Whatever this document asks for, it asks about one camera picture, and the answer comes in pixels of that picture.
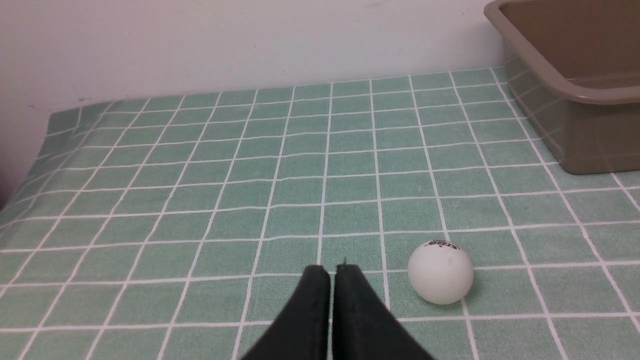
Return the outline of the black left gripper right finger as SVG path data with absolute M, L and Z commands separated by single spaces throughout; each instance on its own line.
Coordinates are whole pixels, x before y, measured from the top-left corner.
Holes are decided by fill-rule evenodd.
M 356 264 L 334 276 L 334 360 L 432 360 L 378 298 Z

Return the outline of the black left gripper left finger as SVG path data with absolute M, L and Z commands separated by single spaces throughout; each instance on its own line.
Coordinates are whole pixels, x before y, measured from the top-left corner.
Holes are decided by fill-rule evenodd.
M 308 265 L 286 305 L 243 360 L 326 360 L 330 295 L 327 271 Z

